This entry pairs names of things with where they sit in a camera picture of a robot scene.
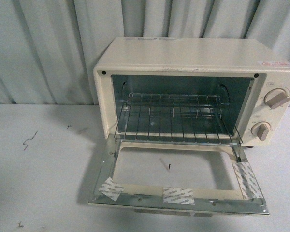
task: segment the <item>cream toaster oven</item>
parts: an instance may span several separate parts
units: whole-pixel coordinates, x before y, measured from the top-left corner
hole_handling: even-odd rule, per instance
[[[93,72],[107,145],[89,203],[269,214],[243,147],[269,143],[290,103],[290,62],[251,39],[127,37]]]

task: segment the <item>label sticker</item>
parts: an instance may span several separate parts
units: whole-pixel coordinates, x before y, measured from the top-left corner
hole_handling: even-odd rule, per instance
[[[192,189],[165,187],[163,188],[163,203],[194,205]]]
[[[275,86],[275,82],[267,82],[266,86]]]
[[[290,67],[290,62],[278,62],[278,61],[258,61],[260,65],[269,67]]]
[[[117,201],[119,195],[124,191],[124,187],[115,183],[110,177],[102,184],[99,191],[108,196],[113,201]]]
[[[255,175],[248,162],[234,163],[233,168],[244,200],[263,198]]]

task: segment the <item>open oven door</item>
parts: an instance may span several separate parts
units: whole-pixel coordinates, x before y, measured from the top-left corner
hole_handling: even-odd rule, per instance
[[[240,144],[144,143],[110,135],[97,161],[90,204],[174,215],[269,214]]]

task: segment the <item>timer knob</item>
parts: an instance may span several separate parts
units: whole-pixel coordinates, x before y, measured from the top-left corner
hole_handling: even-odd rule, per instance
[[[280,107],[290,100],[287,93],[280,88],[273,89],[264,98],[265,104],[267,104],[272,110]]]
[[[270,132],[271,125],[267,122],[259,122],[251,128],[251,133],[264,141]]]

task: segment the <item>oven door frame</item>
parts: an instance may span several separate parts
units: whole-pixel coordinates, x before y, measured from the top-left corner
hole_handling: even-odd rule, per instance
[[[261,197],[244,200],[241,190],[193,189],[194,205],[173,204],[163,202],[163,187],[125,185],[124,192],[116,201],[103,195],[99,188],[109,177],[112,178],[116,167],[117,157],[124,147],[138,147],[142,149],[175,149],[175,150],[211,150],[223,151],[230,157],[232,164],[245,163],[249,165],[247,157],[240,144],[238,145],[188,145],[164,143],[140,143],[117,139],[110,135],[106,141],[105,152],[97,154],[96,161],[99,168],[95,169],[95,184],[91,191],[89,203],[98,206],[111,206],[134,209],[136,212],[163,213],[173,215],[210,216],[212,214],[258,214],[268,215],[266,201],[259,187]],[[236,175],[240,189],[242,179]]]

